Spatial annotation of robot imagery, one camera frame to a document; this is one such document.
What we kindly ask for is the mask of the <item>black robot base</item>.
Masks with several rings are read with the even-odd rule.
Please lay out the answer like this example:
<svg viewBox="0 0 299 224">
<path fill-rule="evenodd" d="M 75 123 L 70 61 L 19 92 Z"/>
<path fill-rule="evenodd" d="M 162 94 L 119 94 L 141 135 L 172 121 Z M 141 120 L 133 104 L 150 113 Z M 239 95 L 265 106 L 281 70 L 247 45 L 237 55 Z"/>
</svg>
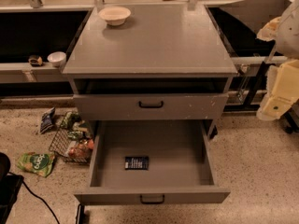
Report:
<svg viewBox="0 0 299 224">
<path fill-rule="evenodd" d="M 10 211 L 17 201 L 23 181 L 22 175 L 10 175 L 9 157 L 0 153 L 0 224 L 6 224 Z"/>
</svg>

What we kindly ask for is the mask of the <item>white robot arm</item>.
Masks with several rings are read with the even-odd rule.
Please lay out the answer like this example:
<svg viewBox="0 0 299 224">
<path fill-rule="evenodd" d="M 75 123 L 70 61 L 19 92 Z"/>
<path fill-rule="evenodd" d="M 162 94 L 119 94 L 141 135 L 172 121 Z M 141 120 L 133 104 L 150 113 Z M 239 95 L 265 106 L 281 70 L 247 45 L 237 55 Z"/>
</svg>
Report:
<svg viewBox="0 0 299 224">
<path fill-rule="evenodd" d="M 266 95 L 256 117 L 280 119 L 299 100 L 299 0 L 294 0 L 280 17 L 268 22 L 257 34 L 262 41 L 275 41 L 275 51 L 287 58 L 267 72 Z"/>
</svg>

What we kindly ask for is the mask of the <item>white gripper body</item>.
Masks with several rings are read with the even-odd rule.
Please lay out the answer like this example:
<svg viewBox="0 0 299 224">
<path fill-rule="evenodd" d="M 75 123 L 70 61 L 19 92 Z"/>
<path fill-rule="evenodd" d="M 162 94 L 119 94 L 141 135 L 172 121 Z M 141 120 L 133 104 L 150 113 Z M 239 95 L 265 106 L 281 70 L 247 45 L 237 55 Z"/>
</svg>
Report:
<svg viewBox="0 0 299 224">
<path fill-rule="evenodd" d="M 260 120 L 280 119 L 299 100 L 299 60 L 271 65 L 267 72 L 266 95 L 256 116 Z"/>
</svg>

